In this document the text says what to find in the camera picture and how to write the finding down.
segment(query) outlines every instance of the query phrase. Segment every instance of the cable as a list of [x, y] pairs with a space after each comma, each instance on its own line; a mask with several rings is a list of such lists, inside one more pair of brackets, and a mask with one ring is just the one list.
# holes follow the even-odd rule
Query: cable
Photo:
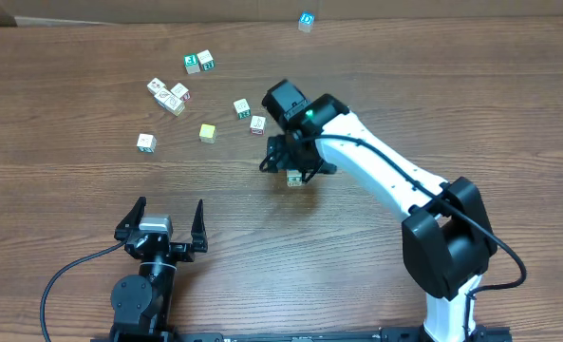
[[[462, 213], [462, 211], [460, 211], [459, 209], [454, 207], [452, 204], [450, 204], [446, 200], [444, 200], [441, 197], [436, 196], [435, 194], [430, 192], [428, 189], [426, 189], [424, 186], [422, 186], [422, 184], [419, 181], [415, 180], [410, 175], [408, 175], [405, 171], [403, 171], [403, 169], [397, 163], [395, 163], [393, 160], [391, 160], [381, 150], [379, 150], [378, 148], [376, 148], [372, 144], [365, 142], [362, 139], [343, 136], [343, 135], [336, 135], [336, 134], [325, 134], [325, 135], [319, 135], [319, 136], [313, 136], [313, 137], [306, 137], [306, 138], [302, 138], [302, 139], [298, 140], [297, 143], [309, 143], [309, 142], [314, 142], [314, 141], [320, 140], [320, 139], [335, 139], [335, 140], [341, 140], [341, 141], [356, 143], [358, 146], [361, 145], [361, 146], [369, 149], [374, 154], [376, 154], [377, 156], [382, 158], [386, 163], [388, 163], [389, 166], [391, 166], [395, 171], [397, 171], [397, 173], [402, 175], [402, 177], [406, 181], [408, 181], [410, 184], [412, 184], [412, 186], [414, 186], [416, 189], [420, 190], [426, 196], [428, 196], [432, 200], [439, 203], [444, 209], [446, 209], [448, 212], [450, 212], [453, 216], [455, 216], [459, 219], [462, 219], [463, 221], [467, 222], [471, 226], [473, 226], [473, 227], [477, 228], [479, 231], [481, 231], [485, 236], [487, 236], [489, 239], [491, 239], [496, 245], [498, 245], [503, 251], [505, 251], [509, 255], [509, 257], [511, 257], [516, 262], [517, 267], [519, 268], [519, 278], [517, 280], [512, 281], [512, 282], [508, 282], [508, 283], [504, 283], [504, 284], [479, 286], [479, 287], [469, 291], [466, 294], [466, 310], [465, 310], [465, 313], [464, 313], [464, 325], [463, 325], [465, 340], [467, 340], [468, 337], [469, 337], [469, 312], [471, 310], [471, 299], [476, 300], [475, 294], [483, 292], [483, 291], [489, 291], [489, 290], [512, 289], [512, 288], [515, 288], [515, 287], [523, 284], [523, 282], [526, 281], [526, 277], [528, 275], [528, 271], [526, 270], [526, 265], [521, 260], [521, 258], [517, 255], [517, 253], [514, 252], [513, 249], [511, 249], [511, 247], [509, 247], [506, 243], [504, 243], [500, 238], [498, 238], [494, 234], [488, 232], [486, 229], [481, 227], [481, 225], [479, 225], [477, 222], [473, 221], [471, 218], [466, 216], [464, 213]], [[262, 170], [262, 166], [264, 164], [266, 164], [267, 162], [269, 162], [272, 159], [273, 156], [276, 156], [276, 154], [273, 154], [273, 153], [267, 155], [266, 158], [264, 159], [264, 161], [262, 161], [262, 163], [260, 163], [260, 170]]]
[[103, 255], [106, 255], [110, 252], [116, 251], [119, 248], [121, 248], [127, 241], [122, 241], [119, 242], [118, 244], [105, 249], [103, 251], [100, 251], [96, 254], [92, 254], [91, 256], [85, 256], [85, 257], [81, 257], [78, 260], [74, 260], [72, 262], [70, 262], [69, 264], [67, 264], [66, 266], [64, 266], [64, 268], [62, 268], [60, 271], [58, 271], [53, 278], [49, 281], [49, 283], [47, 284], [47, 286], [45, 287], [45, 291], [43, 292], [43, 298], [41, 299], [41, 310], [40, 310], [40, 318], [41, 318], [41, 330], [43, 331], [43, 337], [45, 338], [46, 342], [51, 342], [51, 338], [49, 337], [49, 332], [47, 331], [47, 323], [45, 322], [45, 303], [47, 302], [47, 296], [49, 295], [49, 291], [51, 291], [51, 287], [53, 287], [53, 283], [55, 282], [55, 280], [57, 280], [60, 276], [62, 276], [62, 274], [71, 269], [72, 267], [84, 263], [85, 261], [89, 261], [91, 259], [94, 259], [96, 257], [101, 257]]

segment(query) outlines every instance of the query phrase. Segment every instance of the small block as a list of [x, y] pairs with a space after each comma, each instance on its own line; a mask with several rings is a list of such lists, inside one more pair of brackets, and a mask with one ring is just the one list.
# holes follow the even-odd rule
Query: small block
[[288, 186], [302, 186], [302, 172], [298, 170], [288, 170], [287, 172], [288, 177]]
[[216, 141], [216, 127], [210, 124], [202, 124], [198, 133], [201, 141], [204, 143], [214, 143]]
[[156, 146], [157, 146], [157, 139], [155, 139], [155, 136], [150, 134], [140, 133], [140, 136], [138, 137], [138, 149], [141, 152], [153, 153], [155, 152]]
[[174, 85], [174, 87], [171, 88], [170, 91], [172, 94], [176, 95], [184, 102], [190, 99], [190, 92], [188, 91], [188, 88], [181, 83]]
[[197, 56], [195, 54], [184, 56], [184, 66], [186, 67], [186, 72], [188, 72], [189, 74], [201, 71], [200, 66], [198, 66]]
[[159, 92], [159, 90], [166, 87], [167, 85], [165, 85], [165, 83], [161, 82], [160, 79], [155, 77], [148, 84], [148, 91], [150, 91], [153, 95], [156, 95]]
[[250, 124], [250, 130], [253, 134], [263, 135], [264, 126], [266, 125], [266, 118], [252, 116], [252, 124]]
[[184, 110], [184, 101], [180, 100], [178, 97], [172, 95], [165, 101], [165, 109], [172, 112], [174, 115], [178, 116], [179, 113]]
[[252, 115], [252, 111], [250, 110], [250, 106], [247, 104], [247, 100], [241, 99], [234, 102], [235, 105], [235, 112], [237, 117], [240, 119], [245, 119]]
[[174, 95], [169, 90], [164, 88], [164, 89], [159, 90], [157, 95], [155, 95], [155, 100], [157, 100], [157, 102], [159, 103], [159, 105], [161, 107], [167, 109], [165, 107], [165, 101], [167, 101], [170, 96], [174, 96]]
[[312, 26], [314, 25], [314, 23], [315, 23], [315, 16], [308, 12], [303, 12], [302, 15], [300, 16], [300, 20], [298, 21], [298, 29], [308, 33], [312, 30]]
[[211, 70], [214, 68], [214, 57], [209, 50], [202, 51], [197, 54], [198, 62], [201, 64], [203, 71]]

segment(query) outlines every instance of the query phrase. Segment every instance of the white robotic arm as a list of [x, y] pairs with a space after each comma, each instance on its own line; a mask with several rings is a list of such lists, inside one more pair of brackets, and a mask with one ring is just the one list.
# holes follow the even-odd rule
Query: white robotic arm
[[[373, 145], [435, 195], [441, 193], [441, 184], [446, 182], [442, 177], [433, 175], [408, 161], [376, 138], [353, 112], [338, 115], [326, 123], [321, 135], [347, 136]], [[422, 207], [431, 200], [423, 192], [414, 189], [411, 183], [368, 148], [335, 139], [319, 139], [315, 143], [321, 158], [347, 171], [378, 201], [389, 208], [399, 222], [410, 215], [409, 210], [412, 206]], [[477, 287], [480, 281], [481, 275], [473, 276], [460, 287], [459, 294], [452, 300], [426, 295], [427, 316], [424, 320], [424, 329], [433, 341], [464, 341], [462, 326], [467, 300], [465, 294]], [[471, 305], [469, 313], [469, 332], [476, 327], [473, 307]]]

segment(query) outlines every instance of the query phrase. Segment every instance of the brown wooden surface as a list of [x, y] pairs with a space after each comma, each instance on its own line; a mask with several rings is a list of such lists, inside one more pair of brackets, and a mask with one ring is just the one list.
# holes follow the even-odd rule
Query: brown wooden surface
[[[212, 72], [182, 56], [208, 48]], [[146, 90], [181, 81], [180, 118]], [[299, 189], [257, 166], [233, 101], [253, 114], [289, 77], [330, 92], [400, 153], [480, 188], [496, 233], [530, 277], [482, 294], [479, 323], [515, 341], [563, 341], [563, 18], [380, 20], [94, 28], [0, 28], [0, 341], [41, 341], [38, 305], [69, 261], [114, 243], [138, 196], [188, 238], [205, 201], [210, 253], [180, 265], [173, 323], [184, 332], [279, 333], [419, 325], [424, 295], [405, 270], [400, 227], [346, 173]], [[203, 123], [215, 144], [198, 140]], [[137, 151], [154, 133], [154, 155]], [[115, 252], [54, 286], [54, 341], [86, 341], [112, 322], [110, 290], [138, 264]], [[503, 253], [485, 283], [515, 278]]]

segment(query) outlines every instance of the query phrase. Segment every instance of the wooden table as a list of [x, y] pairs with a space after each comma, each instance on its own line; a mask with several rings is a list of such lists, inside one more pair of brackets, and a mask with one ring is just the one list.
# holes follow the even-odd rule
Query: wooden table
[[[208, 48], [216, 69], [186, 75]], [[187, 85], [176, 118], [146, 90]], [[0, 341], [42, 341], [51, 276], [115, 241], [138, 196], [188, 239], [204, 199], [210, 252], [178, 270], [172, 321], [183, 332], [281, 333], [417, 326], [424, 294], [405, 270], [400, 225], [346, 173], [288, 188], [257, 166], [233, 101], [253, 114], [288, 77], [335, 94], [419, 166], [477, 184], [499, 237], [530, 274], [479, 296], [476, 318], [515, 341], [563, 341], [563, 18], [0, 28]], [[215, 144], [200, 142], [214, 124]], [[140, 133], [158, 140], [137, 151]], [[119, 251], [53, 287], [54, 341], [106, 334], [109, 296], [138, 262]], [[485, 283], [517, 277], [502, 252]]]

